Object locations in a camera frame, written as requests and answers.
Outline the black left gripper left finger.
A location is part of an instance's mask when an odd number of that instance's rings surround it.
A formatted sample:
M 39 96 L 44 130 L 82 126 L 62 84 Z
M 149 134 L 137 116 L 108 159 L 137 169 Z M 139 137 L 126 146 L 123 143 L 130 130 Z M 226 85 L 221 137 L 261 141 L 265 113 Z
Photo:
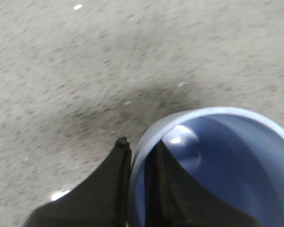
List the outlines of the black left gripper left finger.
M 132 151 L 125 137 L 98 168 L 59 199 L 35 209 L 25 227 L 124 227 Z

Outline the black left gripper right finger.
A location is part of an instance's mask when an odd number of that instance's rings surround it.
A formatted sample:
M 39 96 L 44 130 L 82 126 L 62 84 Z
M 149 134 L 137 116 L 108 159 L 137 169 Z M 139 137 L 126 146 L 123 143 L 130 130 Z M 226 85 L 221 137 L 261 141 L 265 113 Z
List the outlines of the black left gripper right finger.
M 145 161 L 145 225 L 148 227 L 258 227 L 250 215 L 205 189 L 173 157 L 163 141 Z

